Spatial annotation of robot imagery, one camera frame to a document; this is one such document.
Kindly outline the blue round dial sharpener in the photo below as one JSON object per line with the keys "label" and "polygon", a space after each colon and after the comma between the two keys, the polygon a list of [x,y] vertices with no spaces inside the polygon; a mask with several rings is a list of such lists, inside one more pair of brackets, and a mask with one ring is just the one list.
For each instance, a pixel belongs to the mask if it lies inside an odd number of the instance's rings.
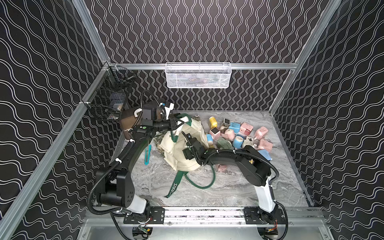
{"label": "blue round dial sharpener", "polygon": [[213,139],[213,136],[211,134],[206,134],[206,139],[207,139],[207,143],[209,146],[214,145],[214,139]]}

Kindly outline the cream tote bag green handles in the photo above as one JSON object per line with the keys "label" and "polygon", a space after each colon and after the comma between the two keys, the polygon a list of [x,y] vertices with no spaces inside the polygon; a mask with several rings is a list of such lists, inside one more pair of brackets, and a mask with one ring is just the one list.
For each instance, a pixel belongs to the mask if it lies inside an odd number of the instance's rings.
{"label": "cream tote bag green handles", "polygon": [[213,167],[211,167],[213,178],[207,186],[200,186],[189,178],[188,173],[197,170],[202,167],[203,164],[199,164],[195,158],[188,160],[187,157],[185,157],[183,150],[187,150],[188,153],[192,151],[188,147],[188,142],[184,135],[190,135],[192,138],[196,138],[205,148],[209,145],[200,120],[196,120],[188,114],[179,114],[177,120],[179,123],[184,122],[184,124],[177,130],[166,132],[158,146],[158,148],[163,151],[164,160],[177,172],[165,198],[171,197],[177,191],[183,178],[194,187],[202,190],[210,188],[216,180],[216,172]]}

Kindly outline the green grey sharpener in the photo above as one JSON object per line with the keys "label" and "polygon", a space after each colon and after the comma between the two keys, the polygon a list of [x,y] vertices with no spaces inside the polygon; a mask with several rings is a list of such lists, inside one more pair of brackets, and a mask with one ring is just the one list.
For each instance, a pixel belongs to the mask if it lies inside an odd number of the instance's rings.
{"label": "green grey sharpener", "polygon": [[232,146],[232,143],[229,141],[229,140],[226,140],[225,138],[218,138],[217,140],[217,148],[219,150],[233,150],[233,146]]}

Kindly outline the mauve pink crank sharpener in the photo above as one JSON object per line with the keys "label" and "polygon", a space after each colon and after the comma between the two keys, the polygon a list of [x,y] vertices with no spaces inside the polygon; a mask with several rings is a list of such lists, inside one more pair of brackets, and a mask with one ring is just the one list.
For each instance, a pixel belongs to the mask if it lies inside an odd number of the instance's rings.
{"label": "mauve pink crank sharpener", "polygon": [[222,173],[222,172],[226,171],[227,168],[228,168],[227,165],[221,165],[221,164],[218,164],[218,165],[217,165],[217,171],[218,171],[219,173]]}

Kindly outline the light blue round sharpener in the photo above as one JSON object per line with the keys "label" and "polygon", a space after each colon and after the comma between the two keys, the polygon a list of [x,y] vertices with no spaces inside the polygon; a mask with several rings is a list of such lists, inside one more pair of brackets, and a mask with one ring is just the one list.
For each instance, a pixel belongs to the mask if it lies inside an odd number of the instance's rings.
{"label": "light blue round sharpener", "polygon": [[245,139],[244,139],[243,137],[241,137],[241,136],[235,136],[235,138],[234,138],[234,140],[233,140],[233,147],[234,147],[235,149],[241,149],[244,140],[245,140]]}

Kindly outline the blue pencil sharpener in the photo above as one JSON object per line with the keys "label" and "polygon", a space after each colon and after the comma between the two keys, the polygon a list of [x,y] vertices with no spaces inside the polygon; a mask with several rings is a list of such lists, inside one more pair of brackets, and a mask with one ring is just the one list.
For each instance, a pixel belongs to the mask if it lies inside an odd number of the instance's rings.
{"label": "blue pencil sharpener", "polygon": [[241,128],[241,124],[236,122],[230,122],[229,129],[232,129],[235,134],[238,134]]}

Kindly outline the cream panda pencil sharpener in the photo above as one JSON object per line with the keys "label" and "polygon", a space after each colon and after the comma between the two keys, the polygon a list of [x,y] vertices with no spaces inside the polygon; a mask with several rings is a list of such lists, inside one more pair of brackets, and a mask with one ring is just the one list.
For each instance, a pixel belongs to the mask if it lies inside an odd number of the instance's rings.
{"label": "cream panda pencil sharpener", "polygon": [[255,145],[255,140],[252,137],[246,137],[243,141],[242,147],[245,148],[246,146],[251,146],[254,147]]}

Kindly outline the pink box pencil sharpener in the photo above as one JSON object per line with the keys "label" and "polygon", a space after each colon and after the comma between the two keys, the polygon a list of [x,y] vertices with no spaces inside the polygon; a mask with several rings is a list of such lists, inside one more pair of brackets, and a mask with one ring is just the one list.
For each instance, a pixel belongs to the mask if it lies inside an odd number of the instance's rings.
{"label": "pink box pencil sharpener", "polygon": [[244,136],[249,136],[252,132],[254,127],[246,122],[243,122],[240,126],[239,133],[244,135]]}

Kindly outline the pink rounded pencil sharpener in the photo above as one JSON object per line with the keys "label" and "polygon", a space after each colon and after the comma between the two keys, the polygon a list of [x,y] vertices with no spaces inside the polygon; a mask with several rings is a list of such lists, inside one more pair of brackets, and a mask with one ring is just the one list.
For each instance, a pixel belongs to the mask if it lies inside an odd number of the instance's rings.
{"label": "pink rounded pencil sharpener", "polygon": [[266,127],[260,127],[259,129],[257,129],[255,131],[255,134],[254,134],[254,139],[255,140],[261,140],[262,138],[265,137],[265,135],[268,133],[268,129]]}

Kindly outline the light blue box sharpener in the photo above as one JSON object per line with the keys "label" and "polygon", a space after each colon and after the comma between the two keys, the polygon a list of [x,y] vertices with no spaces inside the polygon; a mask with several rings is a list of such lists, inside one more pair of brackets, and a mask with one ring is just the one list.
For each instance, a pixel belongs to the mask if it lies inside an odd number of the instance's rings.
{"label": "light blue box sharpener", "polygon": [[270,153],[267,151],[267,150],[258,150],[258,153],[261,154],[267,161],[271,161],[272,160],[272,157],[270,155]]}

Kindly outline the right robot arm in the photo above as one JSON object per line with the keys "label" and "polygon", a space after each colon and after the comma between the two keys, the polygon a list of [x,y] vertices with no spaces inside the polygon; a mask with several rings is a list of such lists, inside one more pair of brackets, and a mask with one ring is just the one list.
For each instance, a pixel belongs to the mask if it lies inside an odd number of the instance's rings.
{"label": "right robot arm", "polygon": [[279,178],[280,173],[270,160],[251,146],[237,150],[206,149],[190,134],[182,134],[187,143],[187,147],[183,150],[187,160],[194,159],[201,166],[238,167],[244,178],[256,189],[258,214],[262,223],[279,223],[279,208],[284,206],[275,200],[272,183]]}

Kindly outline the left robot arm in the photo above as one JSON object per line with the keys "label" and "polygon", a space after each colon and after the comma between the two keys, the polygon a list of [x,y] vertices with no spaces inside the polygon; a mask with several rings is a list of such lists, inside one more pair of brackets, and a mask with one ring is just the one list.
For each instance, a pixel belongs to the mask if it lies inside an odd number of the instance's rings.
{"label": "left robot arm", "polygon": [[154,97],[149,103],[123,110],[120,125],[128,141],[109,166],[97,171],[96,182],[87,197],[88,211],[94,215],[147,214],[148,202],[135,193],[132,170],[142,152],[158,133],[170,133],[177,142],[184,124],[191,125],[189,115],[173,113],[174,105]]}

